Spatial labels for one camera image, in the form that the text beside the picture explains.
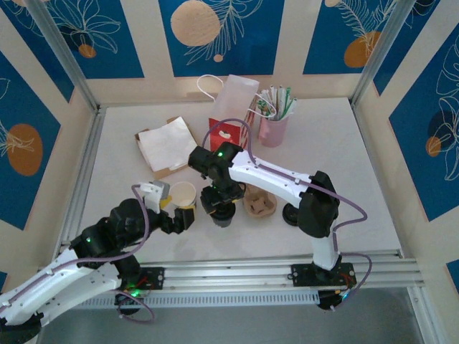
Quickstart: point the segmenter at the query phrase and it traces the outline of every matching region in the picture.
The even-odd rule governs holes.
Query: pink cup
[[[262,117],[260,121],[260,133],[258,134],[261,144],[271,148],[280,145],[284,140],[287,122],[288,118],[274,121]]]

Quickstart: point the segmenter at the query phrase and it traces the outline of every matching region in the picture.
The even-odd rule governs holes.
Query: white tabletop
[[[110,107],[95,160],[93,176],[82,218],[82,229],[95,224],[123,199],[132,198],[131,185],[151,181],[153,173],[146,165],[134,135],[158,128],[168,118],[182,116],[198,139],[208,128],[212,104],[180,103],[168,105]],[[392,219],[370,164],[354,114],[346,98],[298,101],[296,114],[289,120],[283,144],[265,148],[257,140],[254,127],[253,153],[263,160],[289,170],[313,175],[326,172],[336,191],[364,207],[369,219],[346,226],[339,232],[339,249],[373,251],[399,249]],[[170,184],[190,181],[198,191],[209,185],[190,169],[164,179]],[[155,231],[144,248],[136,254],[139,262],[196,261],[255,257],[284,257],[312,253],[311,241],[300,229],[282,219],[284,200],[266,219],[250,218],[238,202],[231,226],[214,225],[201,206],[192,226],[180,235]],[[346,204],[339,208],[338,221],[359,216]]]

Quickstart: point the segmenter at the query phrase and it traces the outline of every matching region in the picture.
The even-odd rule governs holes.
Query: purple cable
[[[121,313],[120,311],[120,308],[121,308],[121,302],[120,302],[120,305],[117,309],[118,311],[118,314],[120,315],[120,317],[122,317],[123,319],[127,320],[127,321],[131,321],[133,323],[137,323],[137,324],[143,324],[143,325],[148,325],[148,324],[151,324],[155,321],[155,313],[153,312],[153,310],[147,305],[145,304],[142,300],[140,299],[137,299],[135,298],[134,296],[130,295],[129,293],[127,292],[122,292],[120,290],[112,290],[112,292],[115,292],[116,294],[122,294],[128,298],[130,298],[131,300],[134,300],[136,301],[139,305],[142,305],[151,315],[151,319],[150,320],[137,320],[137,319],[133,319],[131,317],[126,317],[123,313]]]
[[[130,252],[127,252],[125,254],[122,254],[120,256],[116,256],[116,257],[107,257],[107,258],[82,258],[82,259],[74,259],[74,260],[70,260],[64,264],[61,264],[59,265],[58,267],[55,267],[54,269],[51,270],[51,272],[53,274],[55,274],[56,272],[59,272],[60,270],[64,269],[65,267],[68,267],[69,265],[74,265],[74,264],[81,264],[81,263],[92,263],[92,262],[98,262],[98,263],[108,263],[108,262],[116,262],[118,260],[122,260],[122,259],[125,259],[127,257],[130,257],[132,256],[133,254],[135,254],[139,249],[142,248],[142,246],[145,244],[146,240],[148,239],[148,235],[150,233],[149,231],[149,228],[150,228],[150,220],[148,218],[148,212],[146,210],[146,207],[145,207],[145,204],[142,200],[142,197],[141,195],[138,194],[137,192],[137,188],[140,187],[139,184],[136,184],[136,185],[132,185],[131,186],[131,189],[132,189],[132,192],[134,192],[134,195],[136,195],[136,198],[137,198],[137,201],[139,202],[140,206],[141,206],[141,209],[142,209],[142,214],[143,214],[143,219],[145,221],[145,232],[143,234],[143,238],[142,238],[142,241],[140,242],[140,244],[135,248],[133,249],[132,251]],[[36,285],[38,285],[40,282],[44,281],[45,279],[47,279],[49,276],[51,276],[50,274],[43,274],[42,276],[40,276],[39,278],[37,278],[35,281],[31,282],[29,285],[27,285],[23,290],[21,290],[20,292],[18,292],[17,294],[15,294],[15,296],[13,296],[11,299],[8,300],[8,302],[11,304],[13,303],[14,301],[16,301],[17,299],[19,299],[22,295],[24,295],[26,292],[28,292],[29,290],[31,290],[31,288],[35,287]],[[5,309],[7,308],[7,306],[2,306],[0,307],[0,313],[2,313]]]
[[[263,170],[265,170],[267,172],[277,174],[278,176],[286,178],[289,181],[296,180],[296,178],[294,176],[290,176],[290,175],[288,175],[286,173],[282,173],[280,171],[276,171],[274,168],[270,168],[268,166],[264,166],[264,165],[261,165],[261,164],[257,165],[257,161],[256,161],[255,157],[252,154],[252,130],[250,129],[250,126],[244,120],[240,120],[239,118],[227,118],[226,120],[221,120],[218,123],[216,123],[215,125],[213,125],[209,129],[207,134],[204,136],[204,140],[202,141],[202,147],[204,147],[204,145],[206,143],[206,140],[209,137],[209,134],[212,131],[214,131],[218,126],[220,126],[222,123],[226,123],[226,122],[239,122],[243,126],[245,126],[245,128],[247,129],[247,132],[248,132],[248,135],[249,135],[249,139],[248,139],[248,142],[247,142],[247,152],[249,154],[250,160],[253,162],[253,164],[255,166],[258,166],[259,168],[262,168]],[[348,220],[348,221],[345,221],[345,222],[341,222],[340,224],[337,224],[333,228],[333,230],[331,231],[331,235],[333,236],[333,247],[335,249],[335,252],[338,252],[338,240],[336,238],[336,231],[338,229],[340,229],[341,227],[347,226],[349,224],[357,224],[359,222],[366,221],[368,219],[368,214],[365,212],[365,210],[363,210],[363,208],[361,208],[359,205],[355,204],[350,199],[347,199],[346,197],[340,196],[337,193],[334,193],[333,191],[330,191],[330,190],[328,190],[326,188],[322,188],[321,186],[309,183],[307,181],[300,180],[300,184],[302,184],[304,186],[307,186],[309,188],[314,188],[315,190],[323,192],[324,194],[327,194],[327,195],[329,195],[331,197],[334,197],[335,199],[339,199],[340,201],[343,201],[344,203],[346,203],[346,204],[352,206],[353,208],[355,208],[361,214],[361,218],[354,219],[354,220]],[[372,267],[373,267],[372,259],[368,255],[363,254],[363,253],[350,253],[349,252],[349,253],[341,253],[341,255],[343,255],[343,256],[358,256],[358,257],[364,257],[364,258],[368,259],[368,262],[369,262],[368,271],[366,272],[364,278],[362,278],[360,283],[355,287],[355,289],[353,289],[352,294],[355,294],[357,292],[357,290],[359,290],[360,287],[365,283],[366,279],[370,275],[370,272],[372,271]]]

